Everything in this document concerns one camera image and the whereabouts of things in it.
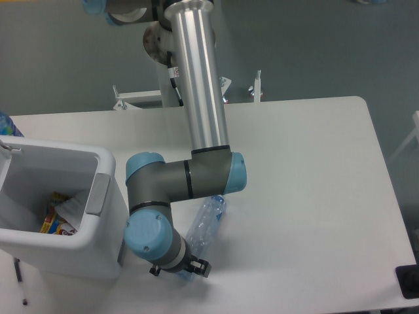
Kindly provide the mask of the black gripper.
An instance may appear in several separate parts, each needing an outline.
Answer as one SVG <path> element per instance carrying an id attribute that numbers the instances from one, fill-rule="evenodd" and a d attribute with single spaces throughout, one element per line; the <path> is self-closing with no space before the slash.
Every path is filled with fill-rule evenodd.
<path id="1" fill-rule="evenodd" d="M 189 267 L 189 272 L 199 275 L 201 277 L 208 277 L 211 271 L 211 264 L 202 259 L 195 260 L 195 256 L 185 255 L 182 258 L 176 258 L 172 260 L 170 263 L 165 265 L 152 265 L 149 273 L 154 276 L 159 276 L 160 271 L 166 271 L 169 273 L 177 273 Z"/>

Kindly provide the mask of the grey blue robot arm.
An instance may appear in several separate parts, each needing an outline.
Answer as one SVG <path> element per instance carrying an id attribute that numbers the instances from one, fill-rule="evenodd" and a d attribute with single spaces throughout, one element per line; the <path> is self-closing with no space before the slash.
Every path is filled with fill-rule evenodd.
<path id="1" fill-rule="evenodd" d="M 211 266 L 192 254 L 173 225 L 177 201 L 242 191 L 247 184 L 244 157 L 230 149 L 215 57 L 212 1 L 84 1 L 91 15 L 114 24 L 158 22 L 173 38 L 181 79 L 181 100 L 192 139 L 191 158 L 166 162 L 157 153 L 133 155 L 126 163 L 129 217 L 126 246 L 151 263 L 150 272 L 187 271 L 207 277 Z"/>

